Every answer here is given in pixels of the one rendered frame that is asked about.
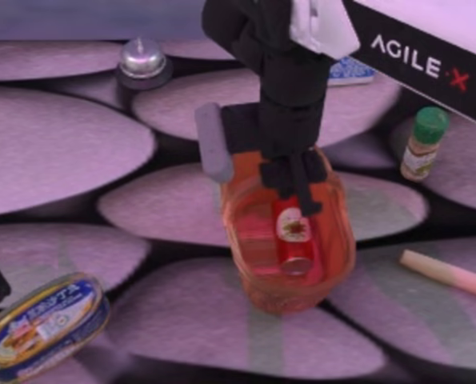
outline green cap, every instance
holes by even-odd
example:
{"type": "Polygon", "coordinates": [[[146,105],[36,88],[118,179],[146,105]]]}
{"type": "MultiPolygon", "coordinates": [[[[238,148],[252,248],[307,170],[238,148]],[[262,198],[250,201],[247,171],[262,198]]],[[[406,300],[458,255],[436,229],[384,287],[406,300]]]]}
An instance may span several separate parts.
{"type": "Polygon", "coordinates": [[[436,106],[428,106],[415,117],[414,136],[422,144],[437,144],[448,127],[448,113],[436,106]]]}

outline red x logo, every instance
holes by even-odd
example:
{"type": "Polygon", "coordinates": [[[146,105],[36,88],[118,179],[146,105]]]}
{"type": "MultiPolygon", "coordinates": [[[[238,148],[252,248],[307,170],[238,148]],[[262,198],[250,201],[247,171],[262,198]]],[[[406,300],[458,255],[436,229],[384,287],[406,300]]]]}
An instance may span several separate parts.
{"type": "Polygon", "coordinates": [[[460,74],[460,71],[457,70],[456,68],[453,68],[452,70],[454,79],[451,81],[451,86],[457,86],[460,88],[461,92],[466,92],[467,91],[467,82],[470,78],[469,74],[460,74]]]}

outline red container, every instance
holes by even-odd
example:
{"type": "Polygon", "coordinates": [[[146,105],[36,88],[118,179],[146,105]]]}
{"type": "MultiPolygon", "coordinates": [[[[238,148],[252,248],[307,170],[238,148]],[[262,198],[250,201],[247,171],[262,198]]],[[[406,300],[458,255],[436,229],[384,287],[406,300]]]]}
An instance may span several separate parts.
{"type": "Polygon", "coordinates": [[[272,204],[278,261],[284,274],[307,274],[314,264],[314,232],[304,218],[296,197],[278,199],[272,204]]]}

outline bottle with green cap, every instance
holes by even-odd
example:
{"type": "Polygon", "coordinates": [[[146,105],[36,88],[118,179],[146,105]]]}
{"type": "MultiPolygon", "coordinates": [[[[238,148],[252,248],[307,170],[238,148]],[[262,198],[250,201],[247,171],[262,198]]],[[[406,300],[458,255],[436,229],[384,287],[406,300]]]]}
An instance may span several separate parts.
{"type": "Polygon", "coordinates": [[[444,110],[431,106],[418,112],[401,164],[404,178],[420,182],[428,177],[448,127],[444,110]]]}

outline bottle label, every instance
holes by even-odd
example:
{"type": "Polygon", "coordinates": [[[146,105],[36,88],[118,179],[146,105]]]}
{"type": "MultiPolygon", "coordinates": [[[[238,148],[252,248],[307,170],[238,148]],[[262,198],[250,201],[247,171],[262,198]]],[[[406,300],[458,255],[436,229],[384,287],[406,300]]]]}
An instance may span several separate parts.
{"type": "Polygon", "coordinates": [[[277,219],[277,236],[284,242],[308,242],[310,224],[299,208],[285,209],[277,219]]]}
{"type": "Polygon", "coordinates": [[[425,177],[430,173],[430,169],[437,157],[437,152],[417,156],[407,147],[403,155],[403,162],[417,176],[425,177]]]}

